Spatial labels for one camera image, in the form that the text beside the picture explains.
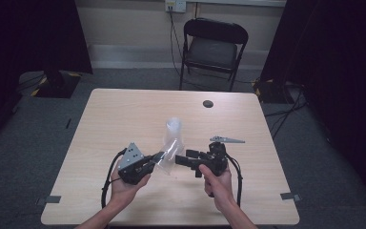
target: white wall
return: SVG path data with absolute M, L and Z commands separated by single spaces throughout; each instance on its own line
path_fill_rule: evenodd
M 170 49 L 171 18 L 165 12 L 164 1 L 76 0 L 76 5 L 88 45 Z M 244 27 L 250 39 L 242 61 L 254 63 L 255 58 L 261 58 L 256 65 L 264 64 L 283 8 L 188 2 L 186 13 L 173 14 L 180 44 L 183 25 L 195 17 L 195 7 L 197 17 L 235 22 Z

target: forearm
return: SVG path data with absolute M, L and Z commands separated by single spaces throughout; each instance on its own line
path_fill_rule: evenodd
M 221 209 L 221 213 L 233 229 L 257 228 L 236 203 L 224 207 L 224 209 Z
M 124 209 L 123 206 L 120 204 L 110 205 L 108 204 L 105 208 L 97 212 L 93 217 L 86 220 L 81 225 L 77 226 L 78 229 L 83 228 L 98 228 L 102 229 L 105 228 L 106 225 L 115 217 L 117 216 L 122 210 Z

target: chair seat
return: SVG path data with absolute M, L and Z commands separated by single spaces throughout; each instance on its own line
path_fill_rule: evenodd
M 233 71 L 236 52 L 235 44 L 195 37 L 187 53 L 186 63 Z

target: baseboard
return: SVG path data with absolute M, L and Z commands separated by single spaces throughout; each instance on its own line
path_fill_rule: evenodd
M 178 49 L 165 47 L 126 47 L 89 45 L 91 66 L 94 69 L 180 68 Z M 247 51 L 242 55 L 239 69 L 262 70 L 268 51 Z

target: black curtain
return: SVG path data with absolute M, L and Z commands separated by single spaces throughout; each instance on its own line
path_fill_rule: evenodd
M 287 0 L 261 75 L 269 79 L 305 86 L 331 143 L 366 184 L 366 1 Z
M 19 76 L 58 70 L 92 73 L 73 0 L 0 1 L 0 118 Z

